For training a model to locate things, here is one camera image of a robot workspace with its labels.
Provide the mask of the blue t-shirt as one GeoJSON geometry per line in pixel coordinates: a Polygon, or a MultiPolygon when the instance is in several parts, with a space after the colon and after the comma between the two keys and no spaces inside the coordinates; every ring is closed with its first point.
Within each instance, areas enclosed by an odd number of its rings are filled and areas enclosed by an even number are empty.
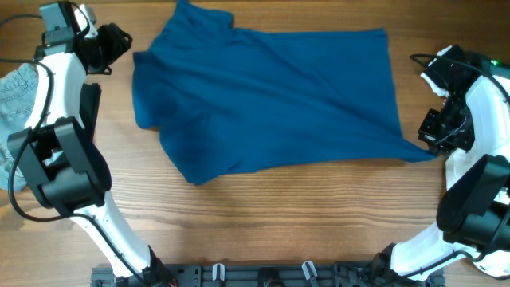
{"type": "Polygon", "coordinates": [[[349,159],[422,162],[402,135],[385,30],[265,33],[180,1],[134,53],[135,122],[187,182],[349,159]]]}

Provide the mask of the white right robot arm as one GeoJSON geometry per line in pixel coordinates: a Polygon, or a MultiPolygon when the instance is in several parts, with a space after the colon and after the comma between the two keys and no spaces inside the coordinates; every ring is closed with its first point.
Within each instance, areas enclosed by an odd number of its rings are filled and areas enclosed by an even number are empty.
{"type": "Polygon", "coordinates": [[[466,258],[499,280],[509,278],[509,79],[477,78],[465,99],[474,123],[470,151],[447,159],[447,191],[435,222],[392,247],[389,270],[411,281],[466,258]]]}

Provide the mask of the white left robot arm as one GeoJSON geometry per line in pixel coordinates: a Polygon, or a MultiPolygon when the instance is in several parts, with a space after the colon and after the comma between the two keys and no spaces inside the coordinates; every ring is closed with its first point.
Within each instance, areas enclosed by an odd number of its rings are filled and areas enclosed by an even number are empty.
{"type": "Polygon", "coordinates": [[[108,165],[93,143],[101,89],[85,81],[89,74],[110,74],[131,43],[113,23],[47,31],[34,62],[32,113],[7,147],[39,204],[55,210],[55,220],[75,222],[100,248],[116,285],[149,286],[158,280],[155,255],[113,200],[108,165]]]}

